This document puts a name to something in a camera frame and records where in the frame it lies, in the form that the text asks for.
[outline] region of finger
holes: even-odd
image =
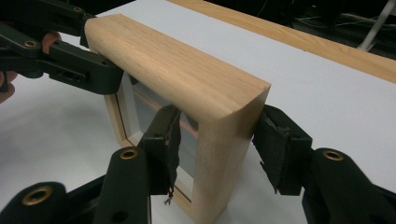
[[[61,39],[61,35],[57,32],[50,31],[43,37],[43,52],[46,54],[50,53],[50,45],[53,44],[53,42]]]
[[[8,91],[0,93],[0,104],[3,103],[6,99],[11,97],[15,92],[15,87],[12,84],[8,84]]]

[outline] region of glass panel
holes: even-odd
[[[148,129],[157,111],[169,102],[142,83],[132,84],[130,76],[123,76],[120,91],[120,112],[128,139],[137,145]],[[191,198],[197,147],[198,123],[181,113],[181,143],[179,148],[180,166],[177,169],[177,187]]]

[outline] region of white table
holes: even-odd
[[[271,82],[267,104],[305,129],[313,148],[345,152],[374,183],[396,191],[394,83],[163,0],[137,0],[115,12]],[[0,207],[36,182],[71,190],[103,175],[120,148],[103,97],[46,77],[14,83],[17,92],[0,105]],[[275,195],[259,161],[252,147],[218,223],[305,223],[301,197]],[[191,223],[165,199],[152,197],[153,223]]]

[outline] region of wooden board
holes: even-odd
[[[91,50],[199,123],[190,211],[196,223],[213,223],[230,199],[270,84],[122,15],[89,20],[85,29]],[[122,134],[117,98],[107,101]]]
[[[289,27],[249,16],[202,0],[168,0],[220,21],[264,35],[276,41],[316,54],[325,59],[396,83],[396,61],[309,35]]]

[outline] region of black clamp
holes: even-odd
[[[105,175],[68,193],[56,182],[18,193],[0,223],[151,223],[150,195],[169,194],[177,178],[180,111],[160,109],[137,147],[113,153]]]
[[[264,107],[253,144],[276,191],[304,188],[308,223],[396,223],[396,194],[372,184],[348,155],[311,149],[312,138],[283,111]]]
[[[94,18],[82,8],[58,0],[15,0],[0,3],[0,71],[16,71],[38,78],[43,73],[65,84],[98,94],[116,93],[123,71],[103,56],[69,45],[61,40],[42,52],[40,41],[46,31],[81,35],[88,47],[85,22]]]

